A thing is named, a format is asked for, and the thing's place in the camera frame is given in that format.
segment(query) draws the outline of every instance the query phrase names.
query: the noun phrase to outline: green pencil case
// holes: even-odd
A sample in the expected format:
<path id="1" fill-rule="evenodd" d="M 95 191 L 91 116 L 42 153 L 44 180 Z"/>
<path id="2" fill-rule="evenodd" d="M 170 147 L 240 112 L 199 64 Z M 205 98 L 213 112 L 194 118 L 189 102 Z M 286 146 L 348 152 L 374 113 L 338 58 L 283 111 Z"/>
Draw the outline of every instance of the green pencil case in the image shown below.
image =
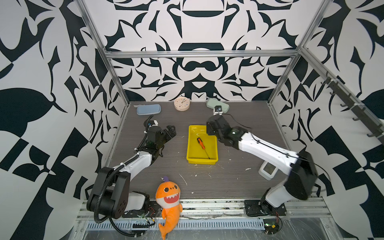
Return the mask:
<path id="1" fill-rule="evenodd" d="M 215 109 L 215 106 L 221 106 L 221 109 L 223 110 L 223 113 L 227 113 L 229 110 L 229 105 L 226 103 L 222 103 L 219 100 L 215 98 L 210 98 L 206 102 L 207 107 Z"/>

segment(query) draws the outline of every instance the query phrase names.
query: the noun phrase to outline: black and white patterned wall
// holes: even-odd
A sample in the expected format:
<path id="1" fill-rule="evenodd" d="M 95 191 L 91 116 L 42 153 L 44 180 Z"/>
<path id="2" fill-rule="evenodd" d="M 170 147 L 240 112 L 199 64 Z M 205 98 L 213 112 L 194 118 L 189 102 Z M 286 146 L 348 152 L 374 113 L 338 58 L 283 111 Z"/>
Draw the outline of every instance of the black and white patterned wall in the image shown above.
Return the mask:
<path id="1" fill-rule="evenodd" d="M 308 44 L 330 71 L 383 119 L 384 5 L 335 0 Z M 323 196 L 343 237 L 384 237 L 384 146 L 301 58 L 273 106 L 294 151 L 306 149 L 318 168 L 313 195 Z"/>
<path id="2" fill-rule="evenodd" d="M 0 7 L 1 239 L 61 239 L 124 102 L 72 0 Z"/>
<path id="3" fill-rule="evenodd" d="M 86 0 L 109 51 L 295 49 L 320 0 Z M 267 100 L 288 57 L 115 59 L 132 101 Z"/>

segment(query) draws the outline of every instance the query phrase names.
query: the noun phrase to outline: alarm clock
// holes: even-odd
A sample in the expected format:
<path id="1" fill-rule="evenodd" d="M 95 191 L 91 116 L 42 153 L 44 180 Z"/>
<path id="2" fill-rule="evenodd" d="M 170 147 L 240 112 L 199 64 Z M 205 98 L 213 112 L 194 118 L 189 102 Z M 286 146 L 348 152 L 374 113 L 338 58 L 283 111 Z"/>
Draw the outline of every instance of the alarm clock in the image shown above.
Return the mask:
<path id="1" fill-rule="evenodd" d="M 189 108 L 191 102 L 186 97 L 178 97 L 175 99 L 173 104 L 174 104 L 177 111 L 185 111 Z"/>

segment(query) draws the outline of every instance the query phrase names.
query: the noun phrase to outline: clock face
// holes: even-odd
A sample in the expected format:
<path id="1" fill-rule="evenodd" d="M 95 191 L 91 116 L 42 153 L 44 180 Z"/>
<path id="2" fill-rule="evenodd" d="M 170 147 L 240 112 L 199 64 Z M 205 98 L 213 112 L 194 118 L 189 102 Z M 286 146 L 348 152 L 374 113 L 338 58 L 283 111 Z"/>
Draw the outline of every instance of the clock face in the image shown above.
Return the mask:
<path id="1" fill-rule="evenodd" d="M 189 106 L 190 102 L 188 98 L 185 97 L 179 97 L 175 99 L 175 106 L 179 108 L 186 108 Z"/>

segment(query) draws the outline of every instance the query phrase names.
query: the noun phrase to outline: robotic arm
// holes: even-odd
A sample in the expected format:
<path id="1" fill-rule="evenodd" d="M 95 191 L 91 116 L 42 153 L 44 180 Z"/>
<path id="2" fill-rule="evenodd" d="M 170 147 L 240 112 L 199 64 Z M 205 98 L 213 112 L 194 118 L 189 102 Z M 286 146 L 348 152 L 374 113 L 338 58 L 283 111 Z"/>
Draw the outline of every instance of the robotic arm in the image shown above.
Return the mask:
<path id="1" fill-rule="evenodd" d="M 176 136 L 175 126 L 162 130 L 157 121 L 151 121 L 152 117 L 144 122 L 145 137 L 135 149 L 136 154 L 118 166 L 103 167 L 98 172 L 87 201 L 87 210 L 94 212 L 96 223 L 111 217 L 118 219 L 126 211 L 137 210 L 138 214 L 147 209 L 144 205 L 149 205 L 149 196 L 140 192 L 129 193 L 129 183 L 141 170 L 162 157 L 164 144 Z M 107 189 L 110 186 L 114 186 L 113 190 Z"/>
<path id="2" fill-rule="evenodd" d="M 250 216 L 274 215 L 284 202 L 306 200 L 310 196 L 317 171 L 309 153 L 299 155 L 266 142 L 242 127 L 232 128 L 221 113 L 220 106 L 216 106 L 214 115 L 207 121 L 208 135 L 216 135 L 226 146 L 251 153 L 288 175 L 287 179 L 264 193 Z"/>

